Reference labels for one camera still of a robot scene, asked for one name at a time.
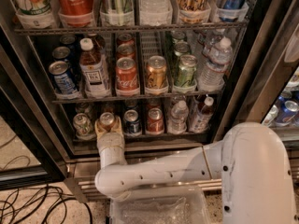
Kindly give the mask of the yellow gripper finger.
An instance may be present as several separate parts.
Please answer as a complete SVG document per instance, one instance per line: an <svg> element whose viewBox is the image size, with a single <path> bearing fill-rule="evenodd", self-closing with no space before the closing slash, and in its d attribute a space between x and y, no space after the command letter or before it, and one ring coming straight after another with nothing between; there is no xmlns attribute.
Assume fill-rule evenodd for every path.
<svg viewBox="0 0 299 224"><path fill-rule="evenodd" d="M114 126L114 131L116 133L123 134L121 118L119 116L116 116L116 124Z"/></svg>
<svg viewBox="0 0 299 224"><path fill-rule="evenodd" d="M96 139L99 140L107 131L101 126L100 121L97 120L94 123L94 130L96 133Z"/></svg>

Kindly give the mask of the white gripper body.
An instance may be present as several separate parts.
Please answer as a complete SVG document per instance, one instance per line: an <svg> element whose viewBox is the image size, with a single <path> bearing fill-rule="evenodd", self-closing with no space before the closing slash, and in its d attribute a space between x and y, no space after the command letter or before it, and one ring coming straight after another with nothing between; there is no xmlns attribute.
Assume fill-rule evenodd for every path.
<svg viewBox="0 0 299 224"><path fill-rule="evenodd" d="M124 137L119 133L100 133L97 137L97 148L100 156L101 168L110 165L125 165Z"/></svg>

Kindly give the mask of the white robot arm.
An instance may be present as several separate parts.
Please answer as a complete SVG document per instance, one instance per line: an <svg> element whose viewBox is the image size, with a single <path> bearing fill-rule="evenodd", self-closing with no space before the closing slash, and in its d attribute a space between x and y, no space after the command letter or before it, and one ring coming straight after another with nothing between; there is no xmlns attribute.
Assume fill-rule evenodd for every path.
<svg viewBox="0 0 299 224"><path fill-rule="evenodd" d="M138 164L126 161L119 126L95 131L95 186L111 199L123 200L138 186L219 179L223 224L298 224L286 148L260 123L239 123L221 141Z"/></svg>

